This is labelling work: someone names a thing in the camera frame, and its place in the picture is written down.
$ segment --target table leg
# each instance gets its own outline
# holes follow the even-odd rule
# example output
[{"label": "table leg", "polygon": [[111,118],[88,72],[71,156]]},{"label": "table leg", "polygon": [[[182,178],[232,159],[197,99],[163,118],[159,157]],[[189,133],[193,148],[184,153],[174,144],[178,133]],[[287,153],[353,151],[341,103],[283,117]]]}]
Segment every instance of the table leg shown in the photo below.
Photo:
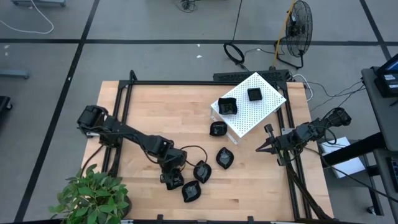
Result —
[{"label": "table leg", "polygon": [[[369,152],[373,152],[375,149],[382,149],[385,147],[386,143],[384,142],[383,135],[379,132],[347,147],[331,152],[323,156],[323,158],[327,164],[333,166]],[[322,167],[326,168],[328,166],[322,161]]]}]

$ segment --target electrical wire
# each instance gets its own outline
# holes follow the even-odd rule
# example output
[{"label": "electrical wire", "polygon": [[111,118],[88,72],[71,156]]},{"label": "electrical wire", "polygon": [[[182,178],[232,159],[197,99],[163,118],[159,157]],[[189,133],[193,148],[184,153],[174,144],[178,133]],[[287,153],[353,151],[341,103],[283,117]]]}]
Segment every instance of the electrical wire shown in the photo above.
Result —
[{"label": "electrical wire", "polygon": [[377,193],[377,194],[379,194],[379,195],[382,195],[382,196],[388,198],[389,200],[392,200],[393,202],[397,202],[397,203],[398,203],[398,200],[397,200],[397,199],[395,199],[395,198],[393,198],[393,197],[390,197],[390,196],[386,195],[385,193],[382,193],[382,192],[376,190],[375,188],[369,186],[368,184],[365,184],[364,182],[362,182],[362,181],[360,181],[360,180],[358,180],[358,179],[355,179],[354,177],[350,176],[349,174],[346,174],[345,172],[343,172],[343,171],[341,171],[341,170],[339,170],[339,169],[337,169],[337,168],[331,166],[329,163],[327,163],[327,161],[325,160],[325,158],[323,157],[323,155],[322,155],[320,152],[317,152],[316,150],[310,149],[310,148],[307,148],[307,147],[304,147],[304,148],[306,148],[306,149],[308,149],[308,150],[310,150],[310,151],[312,151],[312,152],[318,154],[318,155],[320,156],[321,160],[323,161],[323,163],[324,163],[327,167],[330,167],[330,168],[334,169],[335,171],[344,174],[345,176],[347,176],[347,177],[350,178],[351,180],[353,180],[353,181],[355,181],[355,182],[357,182],[357,183],[359,183],[359,184],[361,184],[361,185],[367,187],[369,190],[371,190],[371,191],[373,191],[373,192],[375,192],[375,193]]},{"label": "electrical wire", "polygon": [[330,94],[326,91],[326,88],[325,88],[322,84],[317,83],[317,82],[310,82],[310,81],[308,81],[308,83],[321,86],[321,87],[323,88],[323,91],[326,93],[326,96],[329,96],[329,97],[343,96],[343,95],[340,95],[342,92],[351,89],[352,87],[354,87],[355,85],[357,85],[357,84],[359,84],[359,83],[361,83],[361,82],[362,82],[362,81],[359,81],[359,82],[356,82],[356,83],[352,84],[350,87],[345,88],[344,90],[342,90],[340,93],[337,93],[336,95],[330,95]]},{"label": "electrical wire", "polygon": [[341,105],[343,105],[343,103],[346,102],[354,93],[355,93],[355,92],[352,92],[352,94],[348,95],[347,98],[346,98],[343,102],[341,102],[341,103],[338,105],[338,107],[340,107]]},{"label": "electrical wire", "polygon": [[[207,152],[206,152],[206,150],[204,148],[202,148],[200,146],[184,146],[180,150],[183,150],[183,149],[186,149],[186,148],[189,148],[189,147],[197,147],[197,148],[201,149],[206,155],[205,163],[207,162],[207,157],[208,157],[207,156]],[[185,162],[187,162],[187,164],[189,164],[189,165],[191,165],[193,167],[200,167],[200,166],[193,165],[192,163],[188,162],[188,160],[186,160]]]},{"label": "electrical wire", "polygon": [[35,2],[33,2],[33,0],[30,0],[31,1],[31,3],[33,4],[33,6],[35,7],[35,9],[36,9],[36,11],[40,14],[40,15],[42,15],[43,16],[43,18],[47,21],[47,22],[49,22],[49,24],[51,25],[51,29],[49,30],[49,31],[47,31],[47,32],[39,32],[39,31],[29,31],[29,30],[20,30],[20,29],[16,29],[16,28],[13,28],[13,27],[11,27],[10,25],[8,25],[8,24],[6,24],[4,21],[2,21],[2,20],[0,20],[0,22],[2,23],[2,24],[4,24],[6,27],[8,27],[8,28],[10,28],[10,29],[12,29],[12,30],[14,30],[14,31],[18,31],[18,32],[24,32],[24,33],[30,33],[30,34],[49,34],[49,33],[51,33],[53,30],[54,30],[54,24],[52,24],[52,22],[37,8],[37,6],[36,6],[36,4],[35,4]]},{"label": "electrical wire", "polygon": [[[328,127],[326,127],[326,126],[314,126],[314,127],[316,127],[316,128],[323,128],[323,131],[324,131],[324,133],[323,133],[323,138],[324,138],[325,142],[327,142],[328,144],[331,144],[331,145],[335,145],[335,144],[337,143],[336,135],[334,134],[333,131],[331,131],[330,128],[328,128]],[[333,139],[335,140],[334,143],[330,143],[330,142],[327,140],[327,138],[326,138],[326,131],[329,131],[329,133],[333,136]]]},{"label": "electrical wire", "polygon": [[104,145],[101,145],[101,146],[100,146],[100,147],[87,159],[87,161],[86,161],[85,164],[83,165],[83,168],[81,168],[80,177],[83,176],[83,171],[86,169],[86,166],[87,166],[87,164],[89,163],[89,161],[90,161],[93,157],[95,157],[95,155],[97,155],[103,147],[104,147]]},{"label": "electrical wire", "polygon": [[[355,91],[352,91],[352,92],[349,92],[349,93],[345,93],[344,95],[349,95],[349,96],[351,96],[352,94],[357,93],[357,92],[362,91],[362,90],[365,89],[365,88],[362,88],[362,87],[363,87],[363,86],[361,86],[359,89],[357,89],[357,90],[355,90]],[[332,96],[329,100],[326,100],[325,102],[321,103],[320,105],[317,105],[316,107],[312,108],[312,109],[310,110],[310,112],[313,111],[313,110],[315,110],[315,109],[317,109],[318,107],[324,105],[325,103],[329,102],[330,100],[334,99],[335,97],[344,96],[344,95],[340,95],[340,94],[341,94],[342,92],[344,92],[345,90],[339,92],[339,93],[338,93],[337,95],[335,95],[335,96]]]},{"label": "electrical wire", "polygon": [[198,9],[198,6],[196,5],[196,0],[176,0],[174,4],[179,10],[185,13],[191,13]]},{"label": "electrical wire", "polygon": [[310,84],[308,84],[307,79],[305,79],[305,77],[302,76],[301,74],[296,74],[296,75],[292,76],[292,78],[297,77],[297,76],[300,76],[300,77],[302,77],[302,78],[304,79],[305,84],[308,86],[308,89],[310,90],[311,96],[310,96],[309,99],[307,99],[307,102],[308,102],[308,101],[310,101],[310,100],[312,99],[312,97],[313,97],[313,92],[312,92],[312,89],[311,89],[311,87],[310,87]]},{"label": "electrical wire", "polygon": [[242,2],[243,0],[241,0],[241,2],[239,3],[238,16],[236,18],[234,36],[232,37],[231,43],[235,40],[236,28],[238,28],[239,15],[241,14]]},{"label": "electrical wire", "polygon": [[252,52],[252,51],[261,51],[261,52],[264,52],[264,53],[267,53],[267,54],[275,54],[275,52],[269,52],[269,51],[261,49],[260,47],[256,47],[255,49],[250,49],[250,50],[245,51],[244,52],[244,56],[246,57],[246,54],[248,52]]}]

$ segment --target concrete floor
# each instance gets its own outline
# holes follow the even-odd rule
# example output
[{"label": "concrete floor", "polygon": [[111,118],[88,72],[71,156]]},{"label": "concrete floor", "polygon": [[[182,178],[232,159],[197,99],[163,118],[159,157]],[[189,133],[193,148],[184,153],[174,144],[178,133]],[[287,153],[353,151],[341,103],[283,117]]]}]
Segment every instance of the concrete floor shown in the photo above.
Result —
[{"label": "concrete floor", "polygon": [[[179,11],[173,0],[100,0],[88,40],[153,41],[84,44],[73,79],[69,81],[67,75],[95,2],[98,0],[68,0],[66,8],[40,7],[55,25],[49,35],[15,32],[0,24],[0,68],[26,69],[31,73],[28,80],[0,77],[0,95],[10,96],[14,102],[0,130],[0,223],[13,222],[16,217],[65,80],[71,82],[70,88],[24,221],[49,218],[47,207],[56,203],[56,193],[65,185],[64,180],[77,172],[86,139],[75,129],[75,122],[86,105],[96,103],[103,80],[127,79],[130,69],[140,80],[212,80],[213,73],[241,71],[224,54],[222,42],[217,42],[232,38],[239,0],[198,1],[198,10],[190,14]],[[297,71],[281,63],[277,68],[302,74],[308,81],[321,83],[334,94],[359,81],[362,68],[386,61],[378,44],[380,40],[359,0],[307,2],[313,13],[313,40],[318,44],[305,54],[302,69]],[[365,2],[382,39],[396,45],[398,33],[391,28],[396,27],[398,2]],[[288,0],[243,1],[236,39],[277,39],[289,3]],[[0,1],[0,19],[20,29],[45,31],[49,28],[34,9],[17,7],[5,0]],[[33,43],[41,39],[43,43]],[[63,44],[45,43],[47,39]],[[166,40],[166,44],[159,44],[157,40]],[[196,42],[187,44],[183,40],[214,42],[197,46]],[[238,47],[242,51],[256,47],[273,50],[272,45]],[[391,55],[398,53],[398,47],[388,46],[387,49]],[[267,70],[273,57],[250,52],[245,66],[250,70]],[[283,58],[298,62],[289,55]],[[319,86],[311,87],[315,95],[308,102],[310,109],[328,99]],[[335,98],[313,110],[312,118],[323,116],[343,100]],[[353,121],[348,127],[333,130],[338,137],[361,139],[379,131],[366,91],[353,95],[343,107]],[[331,183],[328,188],[336,218],[361,223],[394,222],[387,200],[381,198],[384,217],[367,214],[365,208],[371,205],[367,189],[333,184],[336,183],[334,177],[325,173]],[[383,191],[380,178],[375,178],[375,182]]]}]

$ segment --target black metal frame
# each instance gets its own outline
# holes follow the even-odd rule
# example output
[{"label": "black metal frame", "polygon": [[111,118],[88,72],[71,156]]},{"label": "black metal frame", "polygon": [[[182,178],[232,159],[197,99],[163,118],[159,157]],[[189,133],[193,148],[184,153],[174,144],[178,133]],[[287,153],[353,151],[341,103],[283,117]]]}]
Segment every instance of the black metal frame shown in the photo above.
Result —
[{"label": "black metal frame", "polygon": [[[131,93],[132,93],[132,86],[134,85],[238,85],[240,82],[214,82],[214,81],[139,81],[134,75],[134,78],[132,78],[132,75],[130,74],[130,80],[121,80],[119,81],[119,88],[118,88],[118,94],[116,95],[116,102],[115,102],[115,108],[119,109],[120,106],[120,101],[121,101],[121,95],[122,91],[124,88],[127,86],[127,95],[126,95],[126,100],[125,100],[125,105],[124,105],[124,111],[123,111],[123,117],[122,117],[122,122],[126,122],[126,115],[128,112],[129,108],[129,103],[131,99]],[[289,127],[294,128],[294,120],[293,120],[293,114],[292,114],[292,109],[290,106],[290,99],[289,99],[289,93],[287,91],[287,84],[286,82],[277,82],[273,84],[273,87],[275,89],[280,88],[283,92],[283,96],[286,98],[286,113],[287,113],[287,118],[289,122]],[[280,126],[280,130],[282,131],[282,128],[285,127],[284,124],[284,118],[282,115],[282,108],[279,108],[277,110],[277,116],[278,116],[278,122]],[[119,167],[119,157],[121,154],[121,147],[116,149],[116,153],[118,157],[115,156],[115,158],[118,158],[117,160],[114,161],[114,166]],[[110,159],[110,152],[108,154],[105,154],[104,157],[104,163],[103,164],[109,164],[109,159]],[[304,177],[304,172],[303,172],[303,167],[302,167],[302,161],[300,158],[300,155],[297,155],[296,159],[296,168],[297,168],[297,176],[300,179],[301,183],[303,183],[303,186],[305,187],[305,177]],[[112,172],[112,175],[116,176],[118,173],[118,170],[115,169],[114,172]],[[304,206],[304,212],[305,212],[305,218],[300,217],[300,211],[299,211],[299,205],[297,202],[297,194],[295,191],[295,184],[294,181],[289,177],[288,175],[288,183],[289,183],[289,192],[290,192],[290,198],[292,201],[292,211],[294,215],[294,219],[296,222],[300,221],[302,223],[313,223],[313,222],[318,222],[319,223],[344,223],[344,222],[339,222],[335,220],[312,220],[312,211],[309,206],[309,203],[307,202],[307,199],[303,197],[303,206]],[[270,222],[255,222],[253,217],[248,217],[248,220],[245,221],[198,221],[198,220],[163,220],[163,215],[158,215],[157,220],[134,220],[134,223],[270,223]]]}]

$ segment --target wooden tabletop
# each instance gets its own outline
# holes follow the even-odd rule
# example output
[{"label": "wooden tabletop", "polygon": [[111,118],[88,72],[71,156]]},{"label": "wooden tabletop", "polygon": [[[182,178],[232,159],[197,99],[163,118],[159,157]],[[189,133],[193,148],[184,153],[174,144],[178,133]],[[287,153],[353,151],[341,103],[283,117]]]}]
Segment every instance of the wooden tabletop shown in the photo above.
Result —
[{"label": "wooden tabletop", "polygon": [[[215,138],[209,135],[210,105],[232,88],[214,85],[133,86],[127,125],[145,134],[159,134],[173,140],[176,148],[202,146],[208,153],[212,174],[207,183],[201,184],[201,197],[184,203],[181,187],[167,190],[165,184],[159,182],[159,166],[149,162],[138,145],[124,140],[118,176],[123,177],[132,202],[132,210],[126,218],[153,220],[163,214],[165,220],[247,220],[248,216],[257,221],[294,220],[285,167],[278,166],[275,155],[254,151],[268,137],[264,131],[266,124],[272,124],[276,136],[280,134],[276,113],[252,129],[237,146],[227,136]],[[288,83],[288,88],[295,125],[310,121],[302,83]],[[103,82],[98,105],[113,111],[117,90],[118,82]],[[119,114],[123,110],[124,96],[125,93]],[[282,109],[287,124],[284,106]],[[98,140],[88,140],[82,164],[100,146]],[[215,161],[222,147],[234,153],[234,162],[227,170]],[[314,142],[308,147],[317,150]],[[187,151],[191,163],[205,159],[199,149]],[[103,157],[104,149],[90,161],[90,164],[98,164],[98,171]],[[333,216],[319,156],[303,151],[301,158],[308,191],[319,206]],[[182,174],[186,183],[194,180],[193,167],[187,165]],[[301,195],[297,192],[300,214],[304,217]]]}]

